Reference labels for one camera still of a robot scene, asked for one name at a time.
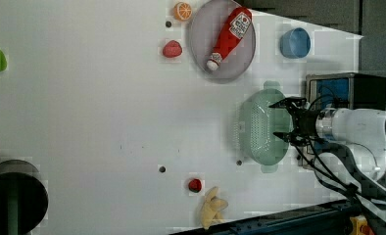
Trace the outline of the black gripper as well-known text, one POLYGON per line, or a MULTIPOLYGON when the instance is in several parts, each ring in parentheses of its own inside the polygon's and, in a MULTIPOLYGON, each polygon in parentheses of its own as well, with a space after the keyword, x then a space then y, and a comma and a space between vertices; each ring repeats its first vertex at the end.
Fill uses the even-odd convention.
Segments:
POLYGON ((287 109, 293 120, 292 132, 274 132, 273 135, 295 146, 307 146, 311 140, 318 139, 316 121, 319 111, 306 107, 307 99, 287 97, 272 105, 273 109, 287 109))

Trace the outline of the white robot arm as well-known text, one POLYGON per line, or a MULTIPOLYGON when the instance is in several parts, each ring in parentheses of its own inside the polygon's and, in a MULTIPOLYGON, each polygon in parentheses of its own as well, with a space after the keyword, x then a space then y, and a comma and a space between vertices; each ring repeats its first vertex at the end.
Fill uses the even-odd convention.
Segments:
POLYGON ((291 116, 293 130, 276 137, 298 147, 320 143, 349 150, 362 173, 378 180, 386 171, 386 111, 374 109, 325 108, 314 110, 301 97, 288 97, 271 105, 291 116))

